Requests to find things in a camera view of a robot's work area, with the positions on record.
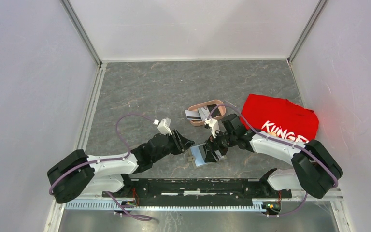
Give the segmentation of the grey card holder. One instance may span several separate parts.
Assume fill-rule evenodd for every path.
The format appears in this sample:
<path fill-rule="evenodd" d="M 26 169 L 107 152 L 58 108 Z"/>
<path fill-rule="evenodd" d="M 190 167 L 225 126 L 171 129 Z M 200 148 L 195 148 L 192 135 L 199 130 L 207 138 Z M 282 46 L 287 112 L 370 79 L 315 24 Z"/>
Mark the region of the grey card holder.
<path fill-rule="evenodd" d="M 206 145 L 194 145 L 188 150 L 189 156 L 188 161 L 193 164 L 195 168 L 202 167 L 211 163 L 218 163 L 227 158 L 226 155 L 222 155 L 219 150 L 215 150 L 214 154 L 211 154 L 206 148 Z"/>

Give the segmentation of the pink oval tray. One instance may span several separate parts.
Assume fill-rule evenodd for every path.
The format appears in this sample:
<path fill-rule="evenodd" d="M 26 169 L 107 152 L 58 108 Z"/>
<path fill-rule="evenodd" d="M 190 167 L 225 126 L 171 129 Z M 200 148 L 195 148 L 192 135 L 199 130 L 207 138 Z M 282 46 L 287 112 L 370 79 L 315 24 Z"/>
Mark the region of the pink oval tray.
<path fill-rule="evenodd" d="M 185 110 L 186 118 L 191 125 L 195 127 L 203 126 L 206 119 L 213 118 L 220 120 L 226 114 L 226 108 L 224 106 L 217 107 L 221 104 L 223 104 L 223 102 L 220 100 L 210 100 L 190 106 L 187 110 Z"/>

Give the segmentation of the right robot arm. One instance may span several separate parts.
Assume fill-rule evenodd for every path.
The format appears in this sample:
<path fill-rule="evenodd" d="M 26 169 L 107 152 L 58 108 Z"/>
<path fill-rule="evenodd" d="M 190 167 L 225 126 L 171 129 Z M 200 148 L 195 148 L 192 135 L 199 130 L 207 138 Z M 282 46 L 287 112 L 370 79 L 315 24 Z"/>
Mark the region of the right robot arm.
<path fill-rule="evenodd" d="M 343 170 L 320 141 L 293 142 L 254 128 L 247 129 L 236 114 L 224 117 L 221 123 L 225 131 L 219 129 L 216 119 L 204 122 L 205 128 L 211 130 L 203 145 L 205 162 L 218 162 L 230 148 L 238 147 L 269 155 L 292 166 L 289 170 L 275 169 L 265 176 L 265 181 L 259 185 L 263 196 L 272 197 L 284 189 L 301 189 L 321 199 L 339 185 Z"/>

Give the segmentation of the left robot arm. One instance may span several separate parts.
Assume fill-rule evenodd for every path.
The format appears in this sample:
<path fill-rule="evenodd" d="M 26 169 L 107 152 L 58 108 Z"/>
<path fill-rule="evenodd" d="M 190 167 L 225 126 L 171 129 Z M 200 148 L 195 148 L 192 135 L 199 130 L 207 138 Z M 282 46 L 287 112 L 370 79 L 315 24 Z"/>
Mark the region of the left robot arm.
<path fill-rule="evenodd" d="M 48 170 L 49 194 L 58 204 L 82 194 L 110 192 L 127 197 L 132 192 L 128 175 L 147 171 L 165 156 L 182 154 L 194 144 L 173 130 L 170 134 L 155 134 L 146 143 L 118 155 L 87 155 L 77 149 Z"/>

